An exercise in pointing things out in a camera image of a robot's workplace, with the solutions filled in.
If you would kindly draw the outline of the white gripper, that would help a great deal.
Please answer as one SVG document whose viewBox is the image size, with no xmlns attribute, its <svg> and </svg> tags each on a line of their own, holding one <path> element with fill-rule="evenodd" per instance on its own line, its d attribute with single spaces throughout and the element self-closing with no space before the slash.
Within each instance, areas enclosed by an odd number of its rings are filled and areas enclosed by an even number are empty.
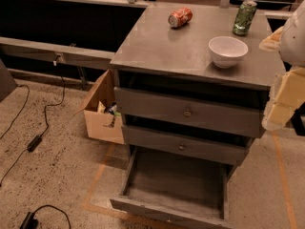
<svg viewBox="0 0 305 229">
<path fill-rule="evenodd" d="M 284 27 L 266 37 L 259 48 L 267 52 L 280 49 L 281 59 L 292 65 L 288 72 L 275 78 L 264 110 L 263 128 L 275 131 L 283 128 L 305 102 L 305 0 Z"/>
</svg>

